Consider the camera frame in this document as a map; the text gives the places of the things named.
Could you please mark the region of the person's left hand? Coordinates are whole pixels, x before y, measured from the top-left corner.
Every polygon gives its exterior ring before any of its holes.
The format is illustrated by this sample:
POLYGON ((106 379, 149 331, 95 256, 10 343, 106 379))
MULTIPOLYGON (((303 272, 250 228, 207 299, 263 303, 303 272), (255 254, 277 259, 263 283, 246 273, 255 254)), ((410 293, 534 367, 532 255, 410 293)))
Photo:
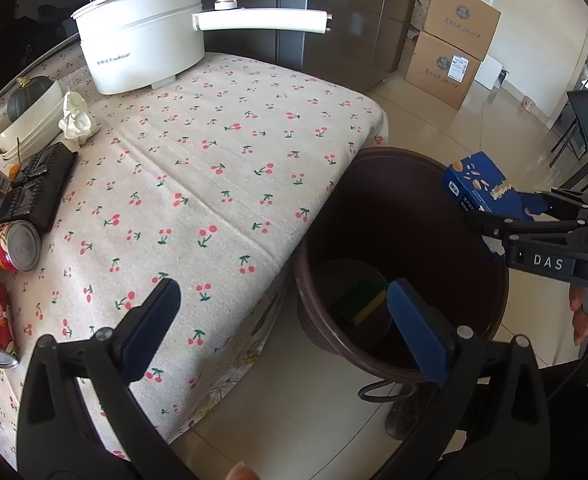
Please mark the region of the person's left hand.
POLYGON ((230 469, 225 480, 260 480, 260 478, 244 462, 238 462, 230 469))

